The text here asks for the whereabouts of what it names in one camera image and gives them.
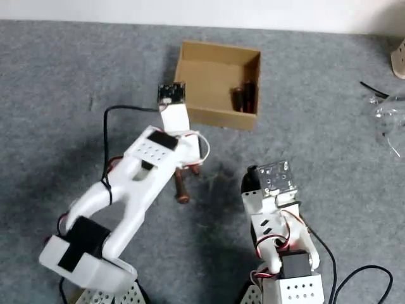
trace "perforated metal plate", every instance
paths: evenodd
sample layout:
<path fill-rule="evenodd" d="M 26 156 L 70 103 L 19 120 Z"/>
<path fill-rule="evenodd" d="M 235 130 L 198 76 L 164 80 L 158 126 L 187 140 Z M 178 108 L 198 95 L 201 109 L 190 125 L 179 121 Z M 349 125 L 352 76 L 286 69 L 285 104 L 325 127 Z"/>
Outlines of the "perforated metal plate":
<path fill-rule="evenodd" d="M 113 299 L 113 294 L 86 289 L 75 304 L 112 304 Z M 126 293 L 115 297 L 114 303 L 146 304 L 146 301 L 140 291 L 138 283 L 134 282 L 134 285 Z"/>
<path fill-rule="evenodd" d="M 261 304 L 261 291 L 256 285 L 250 285 L 240 304 Z"/>

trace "black cable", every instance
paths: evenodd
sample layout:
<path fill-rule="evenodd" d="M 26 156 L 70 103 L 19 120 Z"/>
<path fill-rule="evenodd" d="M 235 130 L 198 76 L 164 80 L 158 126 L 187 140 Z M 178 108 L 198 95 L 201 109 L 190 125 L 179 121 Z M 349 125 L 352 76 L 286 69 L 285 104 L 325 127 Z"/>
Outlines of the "black cable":
<path fill-rule="evenodd" d="M 118 104 L 115 106 L 110 106 L 104 111 L 104 120 L 103 120 L 103 140 L 104 140 L 104 167 L 103 167 L 103 175 L 101 176 L 101 182 L 108 190 L 109 193 L 109 204 L 112 205 L 113 203 L 113 193 L 111 192 L 111 185 L 109 184 L 108 180 L 108 160 L 109 160 L 109 145 L 108 145 L 108 113 L 111 110 L 117 109 L 128 109 L 128 110 L 136 110 L 136 111 L 144 111 L 144 112 L 158 112 L 158 109 L 153 108 L 143 108 L 140 106 L 129 106 L 126 104 Z"/>
<path fill-rule="evenodd" d="M 330 259 L 332 260 L 332 267 L 333 267 L 333 283 L 332 283 L 332 289 L 330 291 L 330 296 L 329 296 L 329 304 L 332 304 L 334 295 L 335 295 L 335 290 L 336 290 L 336 284 L 337 284 L 337 266 L 336 266 L 336 259 L 332 253 L 332 251 L 329 249 L 328 245 L 317 235 L 317 233 L 311 228 L 311 226 L 308 225 L 306 222 L 305 218 L 300 215 L 302 221 L 306 224 L 306 227 L 308 230 L 313 234 L 314 237 L 319 241 L 319 243 L 322 244 L 322 246 L 325 248 L 325 250 L 328 252 Z"/>
<path fill-rule="evenodd" d="M 381 98 L 384 98 L 384 99 L 390 97 L 388 94 L 383 93 L 383 92 L 381 92 L 381 91 L 379 91 L 379 90 L 377 90 L 377 89 L 374 89 L 373 87 L 369 86 L 368 84 L 365 84 L 363 81 L 361 81 L 360 84 L 361 84 L 363 87 L 365 87 L 365 88 L 367 88 L 367 89 L 373 91 L 373 92 L 376 94 L 377 97 L 381 97 Z"/>
<path fill-rule="evenodd" d="M 385 299 L 388 297 L 388 294 L 391 291 L 392 288 L 392 283 L 394 282 L 394 277 L 392 276 L 391 272 L 387 269 L 385 269 L 384 267 L 381 266 L 377 266 L 377 265 L 367 265 L 367 266 L 363 266 L 360 267 L 356 270 L 354 270 L 351 274 L 349 274 L 342 282 L 341 284 L 338 286 L 338 288 L 336 289 L 336 283 L 337 283 L 337 268 L 336 268 L 336 260 L 335 257 L 333 256 L 333 253 L 330 251 L 329 247 L 326 245 L 326 243 L 321 239 L 321 237 L 319 237 L 319 235 L 317 235 L 317 233 L 308 225 L 308 223 L 306 222 L 305 218 L 302 217 L 302 215 L 300 215 L 302 221 L 306 224 L 308 230 L 313 234 L 313 236 L 322 244 L 322 246 L 326 249 L 326 251 L 328 252 L 330 259 L 332 260 L 332 265 L 333 265 L 333 284 L 332 284 L 332 290 L 330 292 L 330 297 L 329 297 L 329 304 L 336 304 L 337 302 L 337 297 L 340 293 L 340 291 L 342 290 L 342 288 L 346 285 L 347 282 L 349 282 L 349 280 L 354 277 L 357 273 L 366 270 L 366 269 L 378 269 L 381 271 L 384 271 L 386 274 L 388 274 L 389 276 L 389 283 L 387 286 L 387 289 L 385 290 L 383 296 L 381 297 L 381 299 L 378 301 L 378 304 L 382 304 Z"/>
<path fill-rule="evenodd" d="M 103 168 L 103 176 L 101 179 L 106 178 L 106 183 L 108 184 L 107 170 L 108 170 L 108 160 L 109 160 L 109 147 L 108 147 L 108 113 L 111 110 L 117 109 L 129 109 L 129 110 L 136 110 L 136 111 L 144 111 L 144 112 L 158 112 L 158 109 L 153 108 L 142 108 L 140 106 L 129 106 L 125 104 L 118 104 L 116 106 L 110 106 L 104 112 L 104 120 L 103 120 L 103 138 L 104 138 L 104 168 Z"/>
<path fill-rule="evenodd" d="M 381 297 L 380 301 L 378 301 L 378 304 L 382 304 L 385 299 L 388 297 L 388 294 L 391 291 L 392 288 L 392 283 L 394 282 L 394 277 L 392 276 L 391 272 L 387 269 L 385 269 L 384 267 L 381 266 L 377 266 L 377 265 L 367 265 L 367 266 L 363 266 L 360 267 L 358 269 L 356 269 L 355 271 L 353 271 L 351 274 L 349 274 L 344 280 L 343 282 L 339 285 L 339 287 L 336 289 L 336 294 L 335 294 L 335 298 L 333 299 L 333 304 L 336 304 L 337 301 L 337 296 L 339 295 L 340 290 L 345 286 L 345 284 L 353 277 L 355 276 L 357 273 L 366 270 L 366 269 L 378 269 L 381 271 L 384 271 L 386 274 L 388 274 L 389 278 L 390 278 L 390 282 L 388 283 L 387 289 L 385 290 L 383 296 Z"/>
<path fill-rule="evenodd" d="M 68 304 L 68 300 L 66 299 L 65 291 L 63 290 L 63 282 L 64 281 L 65 281 L 65 278 L 61 277 L 61 279 L 59 281 L 59 293 L 61 295 L 63 304 Z"/>

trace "battery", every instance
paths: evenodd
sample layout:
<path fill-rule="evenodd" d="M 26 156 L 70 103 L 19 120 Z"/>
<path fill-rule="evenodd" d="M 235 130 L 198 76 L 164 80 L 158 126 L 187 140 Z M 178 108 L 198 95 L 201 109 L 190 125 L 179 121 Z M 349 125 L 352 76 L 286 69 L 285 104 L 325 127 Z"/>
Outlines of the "battery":
<path fill-rule="evenodd" d="M 256 84 L 251 81 L 244 83 L 245 103 L 244 111 L 248 113 L 254 112 L 254 98 L 256 96 Z"/>
<path fill-rule="evenodd" d="M 232 102 L 234 104 L 235 111 L 244 111 L 244 92 L 240 87 L 237 87 L 232 91 Z"/>

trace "wire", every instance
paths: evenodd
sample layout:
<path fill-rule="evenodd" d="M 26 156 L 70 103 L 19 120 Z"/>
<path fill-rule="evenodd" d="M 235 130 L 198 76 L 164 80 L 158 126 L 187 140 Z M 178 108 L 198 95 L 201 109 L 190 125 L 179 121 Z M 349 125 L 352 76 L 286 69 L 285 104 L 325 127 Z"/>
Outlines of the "wire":
<path fill-rule="evenodd" d="M 200 165 L 200 164 L 204 163 L 205 160 L 207 159 L 209 153 L 211 152 L 211 146 L 209 145 L 208 140 L 202 134 L 200 134 L 200 132 L 198 132 L 198 131 L 191 131 L 191 132 L 187 131 L 186 134 L 180 135 L 180 136 L 181 137 L 188 137 L 188 136 L 191 136 L 191 135 L 196 135 L 198 138 L 201 138 L 206 143 L 206 145 L 207 145 L 207 153 L 199 161 L 197 161 L 195 163 L 184 164 L 183 165 L 184 167 L 191 167 L 191 166 L 196 166 L 196 165 Z"/>
<path fill-rule="evenodd" d="M 356 274 L 358 274 L 359 272 L 361 272 L 361 271 L 363 271 L 363 270 L 366 270 L 366 269 L 378 269 L 378 270 L 384 271 L 386 274 L 388 274 L 390 281 L 389 281 L 389 283 L 388 283 L 387 289 L 385 290 L 383 296 L 381 297 L 380 301 L 378 301 L 378 304 L 381 304 L 381 303 L 383 303 L 383 302 L 385 301 L 385 299 L 388 297 L 388 294 L 389 294 L 390 291 L 391 291 L 392 283 L 394 282 L 394 277 L 392 276 L 391 272 L 390 272 L 389 270 L 385 269 L 384 267 L 377 266 L 377 265 L 367 265 L 367 266 L 363 266 L 363 267 L 360 267 L 360 268 L 356 269 L 355 271 L 353 271 L 351 274 L 349 274 L 349 275 L 343 280 L 343 282 L 342 282 L 342 283 L 338 286 L 338 288 L 336 289 L 336 294 L 335 294 L 335 298 L 333 299 L 333 304 L 336 304 L 337 296 L 339 295 L 340 290 L 342 290 L 342 288 L 346 285 L 346 283 L 347 283 L 352 277 L 354 277 Z"/>
<path fill-rule="evenodd" d="M 260 249 L 259 249 L 259 244 L 262 243 L 263 241 L 266 241 L 266 240 L 269 239 L 269 238 L 283 238 L 283 239 L 284 239 L 284 243 L 283 243 L 283 245 L 279 246 L 278 249 L 279 249 L 279 250 L 282 250 L 282 249 L 288 248 L 288 246 L 289 246 L 289 241 L 290 241 L 290 236 L 291 236 L 291 233 L 290 233 L 290 225 L 289 225 L 289 223 L 287 222 L 287 219 L 286 219 L 284 216 L 283 216 L 283 218 L 284 218 L 284 220 L 285 220 L 285 226 L 286 226 L 286 228 L 287 228 L 287 233 L 288 233 L 287 237 L 283 236 L 282 234 L 278 234 L 278 233 L 273 233 L 273 234 L 269 234 L 269 235 L 267 235 L 267 236 L 263 236 L 261 239 L 259 239 L 259 240 L 256 242 L 256 254 L 257 254 L 257 256 L 258 256 L 259 258 L 261 258 L 261 253 L 260 253 Z"/>
<path fill-rule="evenodd" d="M 332 283 L 332 289 L 330 291 L 330 296 L 329 296 L 329 304 L 332 304 L 333 301 L 333 297 L 335 295 L 335 290 L 336 290 L 336 284 L 337 284 L 337 266 L 336 266 L 336 259 L 332 253 L 332 251 L 330 251 L 328 245 L 326 245 L 326 243 L 321 239 L 321 237 L 319 237 L 319 235 L 311 228 L 311 226 L 308 225 L 308 222 L 305 220 L 305 218 L 300 215 L 300 217 L 302 218 L 302 221 L 306 224 L 306 227 L 308 228 L 309 231 L 311 231 L 311 233 L 313 234 L 313 236 L 319 241 L 319 243 L 322 244 L 322 246 L 325 248 L 325 250 L 327 251 L 327 253 L 330 256 L 330 259 L 332 260 L 332 268 L 333 268 L 333 283 Z"/>
<path fill-rule="evenodd" d="M 104 111 L 104 119 L 103 119 L 103 139 L 104 139 L 104 168 L 103 168 L 103 175 L 101 179 L 106 178 L 107 184 L 108 176 L 107 176 L 107 169 L 108 169 L 108 160 L 109 160 L 109 144 L 108 144 L 108 113 L 112 110 L 118 109 L 128 109 L 128 110 L 135 110 L 135 111 L 143 111 L 143 112 L 158 112 L 158 109 L 154 108 L 143 108 L 140 106 L 130 106 L 126 104 L 118 104 L 115 106 L 110 106 Z"/>
<path fill-rule="evenodd" d="M 302 225 L 306 226 L 303 220 L 301 220 L 297 215 L 293 214 L 292 212 L 286 210 L 286 209 L 281 209 L 281 212 L 287 212 L 289 215 L 294 217 L 298 222 L 300 222 Z"/>
<path fill-rule="evenodd" d="M 68 304 L 68 300 L 66 299 L 65 291 L 63 290 L 63 282 L 64 281 L 65 281 L 65 278 L 61 277 L 61 279 L 59 281 L 59 293 L 61 295 L 63 304 Z"/>
<path fill-rule="evenodd" d="M 114 156 L 108 160 L 108 169 L 107 169 L 107 174 L 110 173 L 114 169 L 114 162 L 117 160 L 121 160 L 123 156 Z"/>
<path fill-rule="evenodd" d="M 379 91 L 379 90 L 377 90 L 377 89 L 374 89 L 373 87 L 369 86 L 368 84 L 365 84 L 363 81 L 361 81 L 360 84 L 361 84 L 363 87 L 365 87 L 365 88 L 367 88 L 367 89 L 373 91 L 374 93 L 376 93 L 376 96 L 377 96 L 377 97 L 381 97 L 381 98 L 384 98 L 384 99 L 390 97 L 388 94 L 383 93 L 383 92 L 381 92 L 381 91 Z"/>
<path fill-rule="evenodd" d="M 105 186 L 109 194 L 109 204 L 113 204 L 113 193 L 111 192 L 111 185 L 109 184 L 108 180 L 108 161 L 109 161 L 109 144 L 108 144 L 108 113 L 112 110 L 118 109 L 128 109 L 128 110 L 136 110 L 136 111 L 144 111 L 144 112 L 159 112 L 158 109 L 154 108 L 143 108 L 140 106 L 130 106 L 126 104 L 118 104 L 115 106 L 110 106 L 104 111 L 103 117 L 103 140 L 104 140 L 104 167 L 103 167 L 103 174 L 101 176 L 101 182 Z"/>
<path fill-rule="evenodd" d="M 378 269 L 381 271 L 384 271 L 386 274 L 388 274 L 389 276 L 389 283 L 387 286 L 387 289 L 385 290 L 383 296 L 381 297 L 380 301 L 378 301 L 378 304 L 382 304 L 385 299 L 388 297 L 388 294 L 391 291 L 392 288 L 392 283 L 394 282 L 394 277 L 392 276 L 391 272 L 381 266 L 377 266 L 377 265 L 367 265 L 367 266 L 363 266 L 360 267 L 356 270 L 354 270 L 351 274 L 349 274 L 343 281 L 342 283 L 338 286 L 338 288 L 336 289 L 336 284 L 337 284 L 337 267 L 336 267 L 336 259 L 333 256 L 333 253 L 330 251 L 329 247 L 326 245 L 326 243 L 321 239 L 321 237 L 319 237 L 319 235 L 317 235 L 317 233 L 311 228 L 311 226 L 308 225 L 308 223 L 306 222 L 305 218 L 300 215 L 300 217 L 302 218 L 302 221 L 306 224 L 306 227 L 308 228 L 309 231 L 312 232 L 313 236 L 322 244 L 322 246 L 326 249 L 326 251 L 328 252 L 330 259 L 332 260 L 332 265 L 333 265 L 333 284 L 332 284 L 332 290 L 330 291 L 330 297 L 329 297 L 329 304 L 336 304 L 337 302 L 337 297 L 340 293 L 340 291 L 342 290 L 342 288 L 346 285 L 346 283 L 352 278 L 354 277 L 357 273 L 366 270 L 366 269 Z"/>

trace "brown cylindrical battery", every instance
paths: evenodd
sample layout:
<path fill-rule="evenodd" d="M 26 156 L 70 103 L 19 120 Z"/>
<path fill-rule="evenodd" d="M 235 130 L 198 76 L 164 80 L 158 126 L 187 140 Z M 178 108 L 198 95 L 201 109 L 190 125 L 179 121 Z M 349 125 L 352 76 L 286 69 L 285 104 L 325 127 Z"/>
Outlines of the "brown cylindrical battery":
<path fill-rule="evenodd" d="M 176 198 L 180 204 L 187 204 L 190 201 L 190 196 L 184 186 L 182 171 L 177 168 L 175 171 L 175 183 L 176 183 Z"/>
<path fill-rule="evenodd" d="M 254 112 L 254 98 L 256 96 L 256 84 L 251 81 L 247 81 L 244 84 L 245 91 L 245 104 L 247 106 L 248 113 Z"/>
<path fill-rule="evenodd" d="M 244 111 L 244 93 L 240 87 L 237 87 L 232 91 L 232 101 L 234 103 L 235 111 Z"/>

